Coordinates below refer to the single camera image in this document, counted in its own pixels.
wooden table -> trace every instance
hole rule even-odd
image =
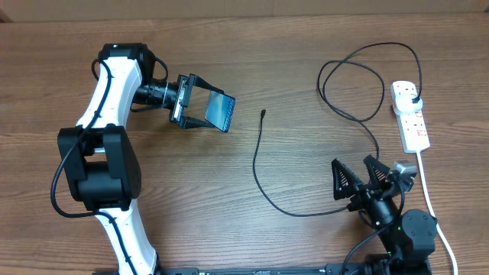
[[[372,15],[298,18],[0,24],[0,273],[88,274],[114,270],[115,256],[94,218],[66,219],[49,200],[60,162],[57,133],[86,110],[96,85],[90,63],[105,43],[142,42],[168,64],[170,79],[195,73],[236,98],[228,134],[183,131],[166,110],[131,114],[128,134],[143,174],[144,227],[165,267],[293,267],[340,263],[372,230],[356,213],[315,218],[279,213],[251,171],[260,111],[267,109],[257,173],[280,207],[301,213],[335,209],[331,161],[366,177],[374,154],[364,130],[333,113],[315,92],[319,68],[366,44],[409,44],[423,67],[423,110],[432,146],[423,152],[432,203],[461,273],[489,268],[489,16]],[[367,123],[381,161],[416,162],[400,144],[388,86],[417,84],[409,51],[395,46],[355,60],[384,78],[386,99]],[[158,76],[163,70],[157,69]],[[334,104],[358,117],[373,112],[378,79],[343,66],[328,84]],[[195,92],[191,115],[203,117]],[[60,206],[83,211],[66,178]],[[426,211],[421,185],[406,209]],[[353,260],[383,252],[379,240]],[[451,273],[436,239],[435,274]]]

